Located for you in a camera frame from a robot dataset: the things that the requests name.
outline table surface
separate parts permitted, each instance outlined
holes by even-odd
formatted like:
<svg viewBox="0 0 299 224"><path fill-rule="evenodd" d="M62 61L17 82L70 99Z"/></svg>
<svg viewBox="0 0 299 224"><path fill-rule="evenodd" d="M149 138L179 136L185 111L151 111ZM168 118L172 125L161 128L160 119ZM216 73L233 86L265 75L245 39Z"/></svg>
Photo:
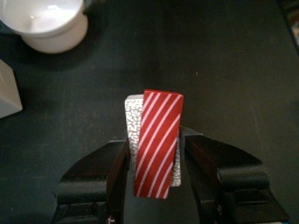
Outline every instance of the table surface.
<svg viewBox="0 0 299 224"><path fill-rule="evenodd" d="M62 173L125 138L124 100L145 88L180 92L181 125L264 162L299 222L299 63L275 1L106 0L73 50L46 55L1 34L0 59L22 101L0 120L1 223L49 223ZM153 204L128 197L125 223L193 223Z"/></svg>

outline cup rim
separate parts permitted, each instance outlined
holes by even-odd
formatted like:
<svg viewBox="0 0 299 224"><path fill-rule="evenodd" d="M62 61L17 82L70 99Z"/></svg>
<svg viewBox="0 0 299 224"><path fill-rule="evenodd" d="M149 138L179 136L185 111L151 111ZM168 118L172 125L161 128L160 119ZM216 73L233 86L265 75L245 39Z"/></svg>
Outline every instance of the cup rim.
<svg viewBox="0 0 299 224"><path fill-rule="evenodd" d="M0 15L4 14L2 10L2 4L5 1L0 1ZM78 14L82 13L84 10L84 0L80 0L80 6L76 10L76 12L73 13L72 17L69 17L68 21L64 22L62 24L57 25L54 28L50 28L49 30L45 31L21 31L14 29L6 22L5 22L5 18L0 17L1 22L6 25L6 27L17 34L20 34L21 36L26 36L26 37L49 37L52 35L56 35L57 32L66 30L70 25L76 22L76 19L78 17Z"/></svg>

